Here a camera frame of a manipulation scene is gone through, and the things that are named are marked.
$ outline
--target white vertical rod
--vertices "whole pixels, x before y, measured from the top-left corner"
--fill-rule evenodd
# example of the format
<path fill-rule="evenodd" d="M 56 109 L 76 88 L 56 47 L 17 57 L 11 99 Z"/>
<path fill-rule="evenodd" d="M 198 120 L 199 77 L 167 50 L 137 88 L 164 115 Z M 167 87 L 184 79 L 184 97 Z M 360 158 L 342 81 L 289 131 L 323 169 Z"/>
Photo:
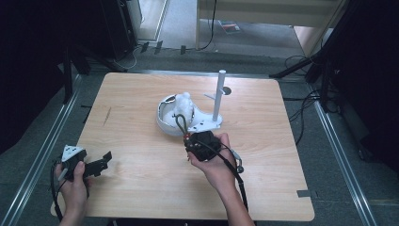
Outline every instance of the white vertical rod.
<path fill-rule="evenodd" d="M 212 117 L 213 121 L 217 121 L 217 116 L 219 115 L 220 101 L 221 101 L 222 95 L 223 95 L 223 85 L 224 85 L 225 77 L 226 77 L 226 71 L 220 70 L 219 71 L 219 77 L 217 78 L 215 106 L 214 106 L 214 116 Z"/>

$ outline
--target person's right hand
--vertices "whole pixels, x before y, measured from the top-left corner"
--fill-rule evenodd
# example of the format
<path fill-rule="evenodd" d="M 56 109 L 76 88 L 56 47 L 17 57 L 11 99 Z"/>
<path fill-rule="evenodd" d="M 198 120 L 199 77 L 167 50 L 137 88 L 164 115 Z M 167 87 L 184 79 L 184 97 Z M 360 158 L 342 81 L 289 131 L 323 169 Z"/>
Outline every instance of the person's right hand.
<path fill-rule="evenodd" d="M 222 144 L 230 148 L 229 136 L 227 134 L 215 135 L 215 137 L 218 137 Z M 234 156 L 229 149 L 224 148 L 222 145 L 220 154 L 236 167 Z M 253 226 L 254 223 L 241 201 L 237 188 L 235 188 L 235 177 L 224 161 L 220 157 L 215 156 L 207 162 L 200 162 L 191 152 L 188 152 L 188 157 L 191 159 L 191 164 L 202 170 L 209 183 L 216 189 L 226 207 L 229 225 Z"/>
<path fill-rule="evenodd" d="M 234 156 L 224 145 L 230 148 L 229 136 L 227 134 L 215 135 L 215 137 L 220 139 L 222 143 L 220 152 L 226 159 L 230 161 L 230 163 L 236 167 Z M 191 164 L 205 173 L 206 178 L 208 179 L 211 186 L 213 186 L 218 192 L 226 189 L 235 189 L 235 178 L 231 173 L 230 169 L 226 166 L 223 160 L 215 156 L 213 159 L 209 161 L 200 162 L 197 157 L 188 152 L 188 157 L 191 160 Z"/>

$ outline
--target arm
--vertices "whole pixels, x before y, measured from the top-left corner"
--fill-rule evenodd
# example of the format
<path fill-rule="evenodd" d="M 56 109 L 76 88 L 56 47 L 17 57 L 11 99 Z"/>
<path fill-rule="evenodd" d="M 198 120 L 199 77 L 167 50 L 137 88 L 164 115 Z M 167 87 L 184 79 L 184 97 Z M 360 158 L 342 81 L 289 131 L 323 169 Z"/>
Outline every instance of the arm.
<path fill-rule="evenodd" d="M 56 166 L 56 177 L 61 174 L 62 165 Z M 81 225 L 83 218 L 86 214 L 88 206 L 88 197 L 86 192 L 86 186 L 83 182 L 83 173 L 85 172 L 85 164 L 79 162 L 73 172 L 73 182 L 71 181 L 60 181 L 62 197 L 65 201 L 65 213 L 62 221 L 59 225 Z"/>
<path fill-rule="evenodd" d="M 230 148 L 227 134 L 221 134 L 216 137 Z M 235 166 L 234 157 L 228 149 L 223 149 L 220 153 Z M 188 156 L 191 159 L 191 164 L 205 173 L 206 179 L 219 194 L 226 208 L 229 225 L 254 225 L 235 187 L 235 178 L 223 160 L 216 156 L 208 162 L 200 162 L 192 153 L 188 153 Z"/>

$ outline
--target wooden table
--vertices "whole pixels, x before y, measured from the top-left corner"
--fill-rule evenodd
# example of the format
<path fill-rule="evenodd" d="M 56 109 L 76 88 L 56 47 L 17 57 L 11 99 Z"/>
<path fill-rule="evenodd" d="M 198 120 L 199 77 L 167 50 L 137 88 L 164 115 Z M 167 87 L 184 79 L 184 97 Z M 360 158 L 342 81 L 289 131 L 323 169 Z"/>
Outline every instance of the wooden table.
<path fill-rule="evenodd" d="M 217 77 L 109 73 L 77 146 L 88 162 L 111 151 L 113 159 L 90 190 L 88 216 L 110 218 L 225 219 L 226 212 L 203 173 L 187 161 L 181 137 L 156 123 L 159 102 L 189 91 L 212 112 Z M 241 174 L 254 220 L 314 218 L 279 84 L 275 80 L 226 77 L 232 89 L 221 102 L 231 147 L 243 159 Z"/>

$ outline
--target black controller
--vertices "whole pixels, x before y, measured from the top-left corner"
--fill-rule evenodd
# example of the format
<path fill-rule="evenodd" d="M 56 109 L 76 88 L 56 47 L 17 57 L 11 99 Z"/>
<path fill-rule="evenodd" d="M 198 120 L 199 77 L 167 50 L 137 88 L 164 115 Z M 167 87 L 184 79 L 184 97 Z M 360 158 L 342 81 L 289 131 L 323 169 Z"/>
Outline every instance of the black controller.
<path fill-rule="evenodd" d="M 211 131 L 192 134 L 184 139 L 184 146 L 201 162 L 211 160 L 221 151 L 220 140 Z"/>
<path fill-rule="evenodd" d="M 64 178 L 67 180 L 73 180 L 73 171 L 76 168 L 76 165 L 79 161 L 83 161 L 86 157 L 87 153 L 86 150 L 77 153 L 72 158 L 68 159 L 66 162 L 62 163 L 64 169 L 68 169 L 65 173 Z M 85 172 L 83 173 L 83 178 L 87 178 L 91 175 L 100 176 L 101 171 L 108 169 L 108 162 L 112 159 L 111 152 L 108 152 L 103 156 L 103 159 L 99 159 L 97 161 L 91 163 L 85 163 Z"/>

